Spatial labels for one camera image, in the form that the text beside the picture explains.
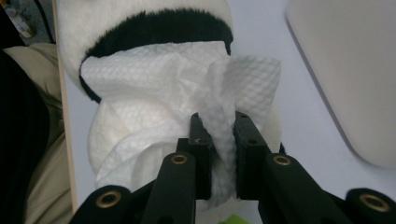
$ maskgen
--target beige fabric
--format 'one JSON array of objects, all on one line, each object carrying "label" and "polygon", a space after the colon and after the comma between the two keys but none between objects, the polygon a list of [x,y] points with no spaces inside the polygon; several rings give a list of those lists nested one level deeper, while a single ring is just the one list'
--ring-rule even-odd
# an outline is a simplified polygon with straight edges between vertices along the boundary
[{"label": "beige fabric", "polygon": [[4,49],[32,79],[49,110],[48,148],[28,189],[25,223],[68,223],[73,216],[56,46]]}]

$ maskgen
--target green object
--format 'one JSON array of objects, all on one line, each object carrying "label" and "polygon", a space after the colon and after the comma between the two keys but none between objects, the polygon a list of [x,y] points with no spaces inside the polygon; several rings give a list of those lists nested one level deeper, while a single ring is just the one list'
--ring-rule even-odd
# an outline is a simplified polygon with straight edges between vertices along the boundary
[{"label": "green object", "polygon": [[231,215],[227,220],[222,221],[219,224],[249,224],[249,223],[237,215]]}]

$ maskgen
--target black fur trim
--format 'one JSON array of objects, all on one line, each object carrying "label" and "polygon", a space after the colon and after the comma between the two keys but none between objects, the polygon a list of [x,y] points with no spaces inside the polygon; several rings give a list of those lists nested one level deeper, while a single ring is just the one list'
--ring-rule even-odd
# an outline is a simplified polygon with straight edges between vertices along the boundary
[{"label": "black fur trim", "polygon": [[[102,36],[95,46],[87,51],[86,58],[109,56],[120,50],[151,44],[199,41],[223,41],[230,54],[233,33],[223,20],[196,9],[141,12]],[[100,97],[90,89],[82,76],[79,79],[85,92],[99,103]]]}]

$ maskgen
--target black bracket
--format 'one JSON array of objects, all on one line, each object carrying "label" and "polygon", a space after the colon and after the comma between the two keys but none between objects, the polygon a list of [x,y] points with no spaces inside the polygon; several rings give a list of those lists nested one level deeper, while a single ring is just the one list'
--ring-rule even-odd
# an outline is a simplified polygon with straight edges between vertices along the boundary
[{"label": "black bracket", "polygon": [[[396,223],[392,199],[371,189],[350,190],[345,200],[327,193],[293,157],[272,153],[248,115],[235,115],[236,194],[259,201],[263,223]],[[195,200],[210,198],[214,150],[198,114],[192,115],[190,137],[178,140],[156,180],[133,193],[119,186],[96,190],[71,223],[194,223]]]}]

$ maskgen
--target white cloth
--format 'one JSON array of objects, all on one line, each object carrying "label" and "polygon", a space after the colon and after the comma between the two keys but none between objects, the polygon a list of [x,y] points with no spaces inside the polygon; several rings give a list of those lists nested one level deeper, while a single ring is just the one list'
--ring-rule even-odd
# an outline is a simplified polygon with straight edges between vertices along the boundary
[{"label": "white cloth", "polygon": [[[81,75],[102,97],[89,140],[97,187],[134,191],[156,178],[198,111],[217,149],[205,207],[224,203],[234,194],[234,111],[249,114],[263,132],[279,73],[280,61],[230,57],[223,42],[150,45],[88,58]],[[271,141],[278,148],[280,134]]]}]

